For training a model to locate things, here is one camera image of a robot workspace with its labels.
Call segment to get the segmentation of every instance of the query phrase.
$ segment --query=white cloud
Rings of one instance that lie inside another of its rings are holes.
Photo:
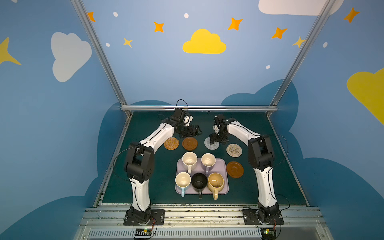
[[[336,0],[331,9],[335,13],[344,0]],[[326,0],[260,0],[259,10],[266,14],[289,14],[317,16]]]
[[[56,59],[52,67],[53,75],[62,83],[68,81],[92,55],[91,45],[74,33],[54,33],[51,49]]]

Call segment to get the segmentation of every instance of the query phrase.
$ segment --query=black mug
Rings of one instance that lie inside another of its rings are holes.
[[[202,190],[207,186],[207,183],[208,183],[208,179],[207,177],[198,172],[198,173],[195,173],[192,178],[191,178],[191,184],[192,184],[192,187],[197,191],[199,192],[199,199],[203,198],[203,194],[202,194]]]

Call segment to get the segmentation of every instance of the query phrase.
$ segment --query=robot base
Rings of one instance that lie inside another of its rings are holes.
[[[139,226],[139,225],[149,225],[153,223],[152,218],[156,219],[155,225],[162,226],[164,225],[164,209],[151,209],[148,208],[145,212],[140,212],[131,207],[125,213],[124,226]],[[149,221],[145,222],[144,219],[147,219],[149,214]]]
[[[280,213],[269,218],[262,219],[258,209],[243,209],[243,219],[245,225],[283,225],[284,220]]]

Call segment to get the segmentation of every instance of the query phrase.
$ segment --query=mounting plate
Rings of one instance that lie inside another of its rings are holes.
[[[156,219],[156,223],[158,226],[164,225],[164,209],[151,209],[151,217],[154,217]],[[149,222],[146,226],[152,226],[153,220],[149,219]],[[132,213],[128,210],[125,213],[124,217],[124,226],[139,226],[140,224],[136,222],[136,220],[132,217]]]
[[[276,225],[283,225],[284,220],[280,214],[276,214],[271,218],[269,223],[262,223],[257,217],[258,209],[243,209],[243,219],[245,225],[274,225],[274,219],[276,220]]]

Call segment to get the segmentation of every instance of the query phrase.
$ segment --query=yellow star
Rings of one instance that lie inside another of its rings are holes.
[[[281,37],[283,36],[283,33],[284,33],[286,30],[287,30],[287,28],[286,28],[286,29],[280,29],[280,28],[277,28],[277,29],[276,29],[276,33],[275,33],[275,35],[274,35],[272,38],[280,38],[280,39],[281,39]]]
[[[238,31],[239,30],[239,24],[241,23],[241,21],[243,21],[243,20],[242,19],[236,20],[236,19],[232,18],[232,23],[229,26],[228,30],[236,29]]]
[[[8,53],[8,43],[9,38],[6,38],[1,44],[0,44],[0,64],[5,61],[10,61],[16,64],[21,65],[16,59],[14,59],[11,55]]]
[[[163,31],[163,25],[164,25],[164,23],[155,22],[155,26],[156,26],[155,31],[161,31],[163,33],[164,32]]]
[[[125,43],[124,43],[123,45],[129,45],[129,46],[132,48],[132,46],[131,46],[131,42],[132,42],[133,40],[128,41],[128,40],[126,40],[125,38],[124,38],[124,40],[125,40]]]
[[[301,47],[301,44],[302,44],[304,41],[305,41],[305,39],[304,39],[304,40],[301,40],[301,36],[299,36],[299,40],[298,40],[295,44],[293,44],[292,46],[294,46],[294,45],[298,45],[299,48],[300,48],[300,47]]]
[[[344,18],[344,20],[348,20],[349,23],[352,22],[353,18],[359,14],[360,12],[356,12],[354,8],[352,8],[351,12]]]

